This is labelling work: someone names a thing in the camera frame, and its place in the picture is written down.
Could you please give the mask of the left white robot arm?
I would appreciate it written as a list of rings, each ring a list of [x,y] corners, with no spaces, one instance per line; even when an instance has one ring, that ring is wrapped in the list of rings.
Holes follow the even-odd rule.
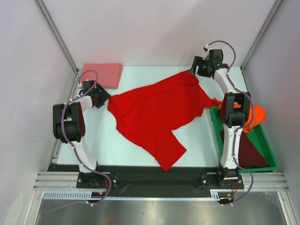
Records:
[[[102,107],[111,95],[96,81],[86,80],[80,83],[80,87],[77,97],[65,104],[53,105],[52,130],[57,140],[70,146],[79,171],[89,173],[88,184],[97,188],[103,183],[103,175],[96,172],[98,163],[84,139],[86,126],[83,113],[93,107]]]

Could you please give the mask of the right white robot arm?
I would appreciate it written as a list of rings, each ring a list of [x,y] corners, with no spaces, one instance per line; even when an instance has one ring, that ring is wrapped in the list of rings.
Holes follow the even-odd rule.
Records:
[[[240,137],[249,118],[251,96],[248,92],[241,91],[231,79],[230,67],[223,63],[221,49],[206,46],[204,51],[205,56],[194,57],[190,74],[213,78],[224,93],[219,114],[224,127],[224,143],[216,182],[221,188],[227,188],[239,179]]]

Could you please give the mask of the folded pink t-shirt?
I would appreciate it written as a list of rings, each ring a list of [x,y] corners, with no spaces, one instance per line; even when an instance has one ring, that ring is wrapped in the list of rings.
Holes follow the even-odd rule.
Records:
[[[123,66],[119,63],[84,64],[82,73],[95,70],[98,73],[97,82],[105,89],[117,89],[120,83]]]

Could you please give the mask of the orange t-shirt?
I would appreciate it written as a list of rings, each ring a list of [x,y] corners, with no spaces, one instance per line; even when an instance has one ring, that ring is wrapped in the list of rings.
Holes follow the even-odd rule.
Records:
[[[220,101],[216,98],[213,98],[213,102],[215,104],[215,106],[218,107],[218,109],[220,110],[221,109],[221,106],[222,106],[222,103],[223,101]],[[235,104],[234,105],[234,108],[240,108],[240,104]],[[249,111],[249,118],[247,120],[247,122],[245,123],[245,126],[247,126],[251,119],[252,119],[252,116],[253,116],[253,110],[252,110],[252,107],[250,107],[250,111]],[[262,108],[261,106],[259,105],[255,105],[255,113],[254,113],[254,120],[253,122],[250,124],[249,127],[247,128],[244,128],[243,129],[243,132],[244,133],[251,133],[253,128],[257,125],[259,125],[261,122],[263,122],[264,120],[267,119],[267,115],[266,115],[266,111],[264,108]]]

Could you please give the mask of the green plastic bin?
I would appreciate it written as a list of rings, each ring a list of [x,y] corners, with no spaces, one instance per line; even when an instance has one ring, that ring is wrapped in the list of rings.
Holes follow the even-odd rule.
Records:
[[[213,122],[213,126],[215,129],[217,142],[219,146],[219,151],[223,152],[223,143],[224,143],[224,127],[223,123],[219,118],[219,109],[218,107],[212,107],[210,109],[210,115]],[[256,147],[259,153],[265,158],[266,163],[269,167],[265,168],[253,168],[253,167],[246,167],[251,172],[267,172],[267,171],[274,171],[278,168],[278,163],[275,159],[273,151],[270,147],[270,144],[267,140],[267,137],[264,133],[262,126],[259,124],[255,126],[251,133],[245,133],[247,137],[250,139],[252,144]]]

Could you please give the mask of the dark red t-shirt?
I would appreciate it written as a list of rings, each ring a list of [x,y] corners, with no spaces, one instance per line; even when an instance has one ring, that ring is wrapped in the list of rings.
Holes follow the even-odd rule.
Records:
[[[269,167],[265,158],[259,153],[247,135],[242,132],[238,154],[239,165],[243,168],[265,168]]]

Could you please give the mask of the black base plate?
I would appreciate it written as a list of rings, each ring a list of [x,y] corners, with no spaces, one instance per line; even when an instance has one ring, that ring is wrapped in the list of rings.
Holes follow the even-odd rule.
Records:
[[[77,165],[50,165],[48,172],[78,172],[76,188],[95,190],[96,196],[110,190],[110,197],[198,198],[208,197],[210,190],[242,190],[242,177],[236,181],[217,182],[215,167],[174,167],[165,172],[151,166],[101,166],[108,177],[82,173]]]

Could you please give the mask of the right aluminium frame post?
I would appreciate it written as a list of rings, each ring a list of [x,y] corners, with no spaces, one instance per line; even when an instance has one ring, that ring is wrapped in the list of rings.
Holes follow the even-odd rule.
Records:
[[[276,0],[274,1],[269,13],[267,14],[258,34],[256,35],[255,39],[254,39],[254,42],[252,43],[249,51],[247,52],[244,60],[243,60],[243,63],[241,65],[241,71],[243,72],[248,63],[250,62],[250,60],[252,59],[253,55],[255,54],[256,50],[258,49],[261,41],[263,40],[265,34],[267,33],[271,23],[273,22],[275,16],[277,15],[277,12],[279,11],[280,7],[282,6],[283,4],[283,0]]]

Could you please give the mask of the aluminium frame post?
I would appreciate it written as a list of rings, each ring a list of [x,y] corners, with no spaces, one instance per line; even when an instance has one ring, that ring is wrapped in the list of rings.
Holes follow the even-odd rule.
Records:
[[[248,63],[250,62],[250,60],[252,59],[253,55],[255,54],[256,50],[258,49],[261,41],[263,40],[265,34],[267,33],[271,23],[273,22],[275,16],[277,15],[277,12],[279,11],[280,7],[282,6],[283,4],[283,0],[276,0],[274,1],[269,13],[267,14],[258,34],[256,35],[255,39],[254,39],[254,42],[252,43],[249,51],[247,52],[244,60],[243,60],[243,63],[241,65],[241,71],[243,72]]]
[[[58,44],[58,47],[60,48],[62,54],[64,55],[65,59],[67,60],[67,63],[71,67],[72,71],[77,74],[79,69],[77,68],[75,61],[73,57],[70,54],[70,51],[67,48],[67,45],[65,44],[46,4],[43,0],[34,0],[37,8],[39,9],[43,19],[45,20],[46,25],[48,26],[50,32],[52,33],[56,43]]]

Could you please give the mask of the aluminium front rail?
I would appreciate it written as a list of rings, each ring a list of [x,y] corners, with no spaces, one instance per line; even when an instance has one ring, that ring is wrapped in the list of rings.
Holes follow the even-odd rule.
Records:
[[[78,172],[39,172],[34,190],[74,190]],[[288,192],[289,187],[282,172],[255,172],[252,191]]]

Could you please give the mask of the left aluminium frame post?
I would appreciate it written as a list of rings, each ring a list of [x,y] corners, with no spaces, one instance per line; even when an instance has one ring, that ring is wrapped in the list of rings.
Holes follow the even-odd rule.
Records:
[[[67,63],[71,67],[72,71],[77,74],[79,69],[77,68],[75,61],[73,57],[70,54],[70,51],[67,48],[67,45],[65,44],[46,4],[43,0],[34,0],[37,8],[39,9],[43,19],[45,20],[46,25],[48,26],[50,32],[52,33],[56,43],[58,44],[58,47],[60,48],[62,54],[64,55],[65,59],[67,60]]]

